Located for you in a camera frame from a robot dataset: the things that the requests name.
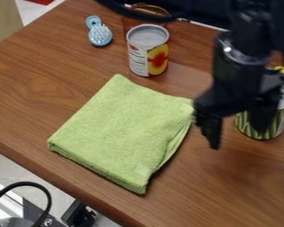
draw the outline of table surface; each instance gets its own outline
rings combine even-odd
[[[105,48],[87,38],[92,14],[114,32]],[[128,68],[120,18],[92,0],[69,0],[0,43],[0,153],[123,226],[284,226],[284,133],[256,141],[231,117],[214,151],[193,128],[143,196],[48,150],[47,138],[116,73],[187,98],[210,86],[216,30],[169,24],[169,70],[147,79]]]

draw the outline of green towel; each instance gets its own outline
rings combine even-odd
[[[142,194],[192,124],[193,101],[115,75],[49,139],[51,150]]]

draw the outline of black cable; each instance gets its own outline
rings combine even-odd
[[[173,21],[176,20],[177,18],[184,18],[193,9],[193,3],[198,2],[198,0],[186,0],[186,3],[182,11],[173,12],[172,15],[165,17],[165,16],[146,14],[143,12],[131,11],[124,5],[116,3],[114,0],[97,0],[97,1],[100,4],[103,4],[109,9],[118,12],[125,17],[133,18],[135,20],[144,20],[144,21],[159,22],[159,23]]]
[[[36,220],[36,222],[32,225],[32,227],[39,227],[45,221],[45,218],[47,217],[47,215],[49,214],[49,211],[51,209],[51,204],[52,204],[51,194],[48,192],[48,190],[45,187],[41,186],[40,184],[33,183],[33,182],[18,182],[18,183],[11,184],[11,185],[3,188],[3,190],[0,191],[0,198],[2,196],[4,196],[9,190],[12,190],[16,187],[21,187],[21,186],[31,186],[31,187],[38,188],[41,191],[43,191],[47,196],[47,207],[46,207],[46,209],[40,215],[38,220]]]

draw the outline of open can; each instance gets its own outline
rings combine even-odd
[[[162,74],[168,67],[170,33],[161,26],[143,24],[132,28],[126,35],[130,70],[150,77]]]
[[[279,136],[284,130],[284,85],[281,89],[282,99],[279,103],[278,112],[271,126],[265,133],[259,133],[249,124],[249,112],[237,113],[236,126],[240,132],[255,139],[272,139]]]

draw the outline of green striped can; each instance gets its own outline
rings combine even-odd
[[[265,133],[258,133],[249,124],[249,112],[237,113],[236,126],[240,132],[255,139],[276,138],[284,130],[284,86],[282,88],[283,97],[280,101],[278,112],[272,121],[272,125]]]

